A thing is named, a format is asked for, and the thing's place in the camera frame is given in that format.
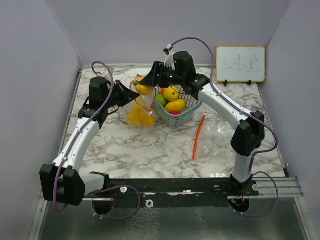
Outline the orange tangerine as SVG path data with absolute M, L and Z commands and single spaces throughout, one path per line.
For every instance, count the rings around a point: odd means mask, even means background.
M 141 85 L 140 82 L 143 80 L 143 77 L 139 77 L 137 80 L 134 81 L 133 85 L 138 94 L 141 96 L 148 96 L 151 95 L 154 89 L 150 86 Z

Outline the yellow bell pepper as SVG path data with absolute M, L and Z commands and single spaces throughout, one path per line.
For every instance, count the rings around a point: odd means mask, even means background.
M 124 117 L 124 120 L 134 127 L 139 127 L 144 124 L 148 116 L 143 108 L 134 103 L 130 112 Z

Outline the orange bell pepper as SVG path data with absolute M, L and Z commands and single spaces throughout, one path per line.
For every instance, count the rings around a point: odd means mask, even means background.
M 146 126 L 146 127 L 153 127 L 156 123 L 156 117 L 154 116 L 145 116 L 142 120 L 142 123 Z

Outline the blue plastic basket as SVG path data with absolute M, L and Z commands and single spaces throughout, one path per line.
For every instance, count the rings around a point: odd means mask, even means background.
M 188 123 L 192 120 L 194 113 L 198 110 L 202 103 L 199 100 L 194 99 L 191 95 L 185 93 L 181 86 L 172 85 L 176 87 L 179 92 L 178 99 L 184 99 L 186 105 L 181 112 L 180 115 L 172 115 L 170 112 L 167 112 L 165 107 L 163 107 L 157 99 L 155 99 L 152 108 L 155 110 L 156 116 L 159 117 L 169 128 L 176 129 L 181 127 L 182 125 Z M 163 95 L 164 88 L 156 87 L 156 93 Z

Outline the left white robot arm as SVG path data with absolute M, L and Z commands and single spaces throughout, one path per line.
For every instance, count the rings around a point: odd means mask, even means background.
M 78 113 L 75 129 L 65 147 L 52 162 L 39 172 L 43 197 L 47 201 L 78 206 L 84 196 L 95 193 L 106 197 L 111 190 L 108 175 L 90 173 L 80 176 L 84 156 L 106 121 L 109 109 L 124 107 L 140 95 L 120 81 L 96 76 L 90 80 L 89 96 Z

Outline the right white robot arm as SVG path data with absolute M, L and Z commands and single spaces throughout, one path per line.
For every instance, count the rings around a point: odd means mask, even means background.
M 240 196 L 248 189 L 247 181 L 252 178 L 252 157 L 265 138 L 264 115 L 241 107 L 232 99 L 212 86 L 212 81 L 196 72 L 192 56 L 186 51 L 168 51 L 164 62 L 155 61 L 151 71 L 140 84 L 147 87 L 182 87 L 185 94 L 192 96 L 220 114 L 234 129 L 231 146 L 236 152 L 235 165 L 231 174 L 233 181 L 229 189 Z

